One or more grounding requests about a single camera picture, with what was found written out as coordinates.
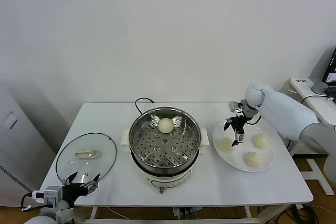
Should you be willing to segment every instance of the floor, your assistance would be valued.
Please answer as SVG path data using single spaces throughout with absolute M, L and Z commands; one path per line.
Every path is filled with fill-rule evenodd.
M 324 158 L 315 158 L 315 161 L 323 170 Z M 308 171 L 309 166 L 304 159 L 295 159 L 295 162 L 301 171 Z M 336 212 L 336 195 L 326 196 L 319 186 L 317 181 L 307 182 L 310 190 L 314 195 L 314 201 L 311 204 L 318 205 L 332 212 Z M 336 185 L 332 185 L 334 191 L 336 191 Z M 323 209 L 312 207 L 319 218 L 320 224 L 324 223 L 336 223 L 336 215 L 324 211 Z M 224 218 L 244 218 L 245 211 L 244 208 L 238 207 L 218 207 L 218 212 Z M 113 208 L 113 210 L 118 213 L 125 215 L 131 219 L 177 219 L 173 216 L 171 208 Z M 252 216 L 257 216 L 257 207 L 250 208 Z M 76 207 L 76 215 L 79 218 L 89 218 L 91 213 L 91 208 L 87 207 Z M 26 220 L 38 215 L 38 210 L 22 213 L 19 208 L 9 208 L 0 207 L 0 223 L 12 223 L 12 224 L 22 224 Z M 216 212 L 215 208 L 203 208 L 197 211 L 197 216 L 200 219 L 220 219 L 220 216 Z M 119 219 L 120 216 L 111 212 L 108 208 L 98 208 L 97 217 L 101 219 Z M 192 219 L 196 219 L 194 213 L 191 214 Z M 295 223 L 287 215 L 282 215 L 278 221 L 279 224 L 292 224 Z

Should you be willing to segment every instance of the white plate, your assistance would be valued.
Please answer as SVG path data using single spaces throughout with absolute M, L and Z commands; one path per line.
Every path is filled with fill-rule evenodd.
M 213 133 L 214 146 L 216 148 L 217 153 L 220 155 L 222 159 L 224 159 L 228 164 L 232 165 L 234 168 L 243 170 L 245 172 L 260 172 L 271 166 L 275 158 L 275 150 L 272 144 L 272 140 L 257 125 L 246 124 L 244 126 L 245 130 L 244 142 L 238 144 L 235 147 L 235 150 L 231 153 L 225 153 L 219 147 L 219 143 L 223 138 L 230 137 L 232 140 L 234 140 L 235 138 L 235 133 L 232 127 L 230 126 L 226 131 L 223 131 L 223 126 L 224 123 L 218 124 L 215 127 Z M 267 149 L 261 150 L 253 145 L 253 143 L 251 142 L 251 137 L 254 136 L 255 134 L 263 134 L 268 138 L 269 146 Z M 260 154 L 264 160 L 264 165 L 260 168 L 253 168 L 247 165 L 243 160 L 243 155 L 247 152 L 256 152 Z

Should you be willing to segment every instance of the monitor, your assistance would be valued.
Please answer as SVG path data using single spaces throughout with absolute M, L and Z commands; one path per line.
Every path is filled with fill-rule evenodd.
M 322 78 L 322 81 L 328 85 L 336 86 L 336 48 L 331 57 L 328 68 Z

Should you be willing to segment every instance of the stainless steel steamer basket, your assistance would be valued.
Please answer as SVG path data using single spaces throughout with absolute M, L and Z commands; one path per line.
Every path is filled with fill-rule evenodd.
M 158 130 L 162 118 L 173 120 L 171 133 Z M 144 112 L 133 122 L 129 142 L 132 157 L 142 170 L 158 177 L 171 177 L 188 170 L 196 161 L 201 130 L 188 113 L 159 107 Z

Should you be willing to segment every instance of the white table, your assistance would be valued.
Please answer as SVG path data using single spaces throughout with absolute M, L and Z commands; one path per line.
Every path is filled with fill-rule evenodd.
M 290 84 L 296 89 L 296 91 L 303 97 L 310 95 L 318 95 L 311 91 L 311 87 L 314 85 L 314 81 L 318 79 L 309 78 L 291 78 Z M 336 125 L 336 103 L 329 101 L 326 97 L 311 97 L 305 100 L 309 107 L 317 114 L 321 121 L 329 126 L 334 127 Z
M 120 145 L 123 130 L 129 128 L 138 111 L 133 103 L 85 103 L 80 109 L 60 150 L 70 141 L 89 132 L 100 132 L 110 136 L 118 148 L 117 159 L 111 171 L 99 181 L 99 188 L 76 201 L 77 206 L 114 207 L 214 207 L 214 206 L 259 206 L 268 207 L 258 219 L 245 219 L 247 222 L 264 223 L 283 211 L 289 204 L 306 203 L 313 196 L 303 180 L 290 154 L 277 132 L 265 121 L 258 123 L 271 138 L 276 149 L 274 163 L 265 171 L 248 173 L 228 165 L 216 153 L 212 143 L 212 132 L 217 123 L 231 116 L 227 103 L 139 103 L 142 111 L 157 106 L 174 106 L 190 113 L 201 128 L 206 128 L 210 139 L 206 154 L 200 155 L 191 177 L 176 188 L 159 194 L 157 188 L 142 181 L 130 153 Z M 41 189 L 58 185 L 54 160 Z M 87 220 L 85 223 L 98 223 Z
M 314 82 L 319 81 L 318 79 L 309 78 L 291 78 L 290 84 L 295 88 L 295 90 L 304 99 L 310 95 L 317 95 L 311 91 Z M 336 103 L 334 101 L 328 100 L 327 97 L 311 97 L 305 100 L 307 105 L 315 112 L 317 117 L 325 124 L 330 127 L 336 125 Z M 293 156 L 302 148 L 302 145 L 295 144 L 290 148 L 290 154 Z M 317 180 L 326 195 L 334 195 L 334 191 L 329 185 L 327 179 L 321 172 L 320 168 L 317 166 L 313 159 L 306 159 L 311 171 L 301 172 L 305 180 Z

